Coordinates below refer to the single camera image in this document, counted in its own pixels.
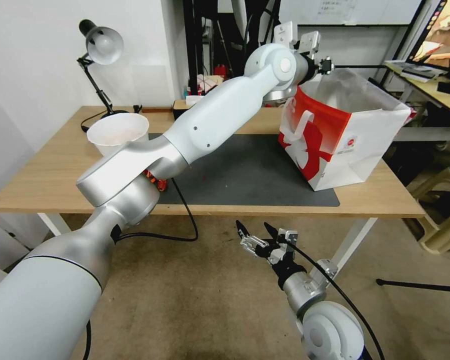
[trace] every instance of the white paper bowl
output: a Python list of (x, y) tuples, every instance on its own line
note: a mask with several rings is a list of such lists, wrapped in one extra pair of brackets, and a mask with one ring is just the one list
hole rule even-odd
[(117, 113), (94, 123), (86, 138), (103, 156), (109, 155), (126, 142), (148, 141), (149, 120), (137, 113)]

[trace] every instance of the black desk lamp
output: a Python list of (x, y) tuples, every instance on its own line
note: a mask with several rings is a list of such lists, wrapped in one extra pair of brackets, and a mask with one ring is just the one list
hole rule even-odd
[(128, 111), (125, 110), (112, 109), (112, 102), (107, 94), (105, 94), (103, 90), (99, 89), (88, 69), (88, 67), (93, 63), (108, 65), (116, 62), (124, 50), (124, 40), (115, 30), (109, 27), (96, 26), (93, 21), (90, 20), (80, 21), (78, 27), (83, 36), (85, 36), (85, 46), (87, 52), (76, 61), (80, 64), (86, 77), (95, 88), (96, 94), (106, 107), (106, 114), (103, 115), (102, 118), (117, 113), (128, 113)]

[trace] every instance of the shopping bag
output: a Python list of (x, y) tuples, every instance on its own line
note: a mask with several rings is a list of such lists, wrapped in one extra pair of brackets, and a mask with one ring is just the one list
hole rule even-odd
[(300, 88), (284, 106), (279, 143), (314, 190), (362, 183), (410, 116), (408, 106), (347, 69)]

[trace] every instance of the desk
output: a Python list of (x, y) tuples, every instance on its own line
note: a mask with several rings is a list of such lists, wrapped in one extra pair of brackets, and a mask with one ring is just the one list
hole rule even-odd
[[(405, 83), (405, 90), (400, 101), (405, 103), (413, 91), (420, 93), (427, 101), (439, 108), (450, 110), (450, 94), (437, 91), (439, 80), (420, 82), (400, 75), (400, 69), (393, 63), (385, 63), (393, 74)], [(450, 141), (450, 127), (403, 127), (395, 141)]]
[[(87, 141), (80, 122), (102, 109), (100, 106), (83, 106), (63, 125), (0, 191), (0, 212), (38, 213), (50, 230), (59, 235), (70, 231), (60, 213), (91, 214), (94, 211), (75, 183), (101, 157)], [(163, 133), (174, 122), (171, 112), (146, 112), (144, 115), (150, 122), (150, 133)], [(281, 109), (262, 108), (237, 133), (277, 134), (280, 118)], [(338, 207), (189, 204), (189, 208), (194, 215), (360, 218), (345, 238), (338, 255), (335, 254), (335, 260), (340, 260), (339, 267), (350, 257), (377, 218), (420, 218), (424, 215), (422, 208), (383, 161), (367, 182), (339, 187), (335, 192), (340, 201)], [(183, 205), (158, 204), (151, 214), (186, 215), (187, 212)]]

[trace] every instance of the plastic stool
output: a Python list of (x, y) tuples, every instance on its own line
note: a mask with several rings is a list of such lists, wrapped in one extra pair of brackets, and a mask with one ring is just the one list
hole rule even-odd
[[(430, 199), (429, 192), (436, 185), (443, 183), (450, 184), (450, 167), (425, 181), (412, 192), (412, 195), (417, 201), (424, 201), (427, 198)], [(437, 224), (428, 213), (425, 217), (417, 219), (424, 231), (423, 237), (418, 242), (425, 250), (432, 254), (442, 254), (450, 250), (450, 191), (440, 191), (440, 193), (443, 194), (435, 204), (439, 205), (441, 208), (440, 213), (444, 214), (446, 219), (442, 223)]]

